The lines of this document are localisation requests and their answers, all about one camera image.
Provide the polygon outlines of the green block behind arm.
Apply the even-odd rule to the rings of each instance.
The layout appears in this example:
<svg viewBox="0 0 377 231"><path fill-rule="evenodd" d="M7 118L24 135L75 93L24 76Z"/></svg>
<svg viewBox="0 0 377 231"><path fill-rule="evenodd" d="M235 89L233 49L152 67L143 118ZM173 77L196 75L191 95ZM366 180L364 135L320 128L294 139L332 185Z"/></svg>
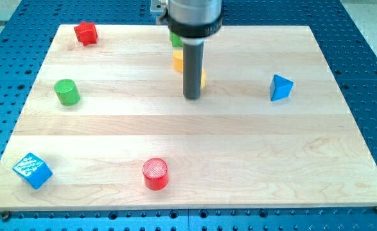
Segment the green block behind arm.
<svg viewBox="0 0 377 231"><path fill-rule="evenodd" d="M170 31L169 38L170 38L171 45L173 47L182 47L183 46L183 42L182 42L180 36L177 35L176 33Z"/></svg>

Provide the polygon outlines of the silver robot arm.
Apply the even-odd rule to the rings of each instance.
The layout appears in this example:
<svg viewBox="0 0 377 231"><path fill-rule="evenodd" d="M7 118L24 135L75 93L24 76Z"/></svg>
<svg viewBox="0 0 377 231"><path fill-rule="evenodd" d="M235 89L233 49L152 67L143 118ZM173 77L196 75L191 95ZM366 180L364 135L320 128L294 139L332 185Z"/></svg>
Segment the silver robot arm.
<svg viewBox="0 0 377 231"><path fill-rule="evenodd" d="M201 45L222 26L222 0L149 0L156 24L167 24L184 44Z"/></svg>

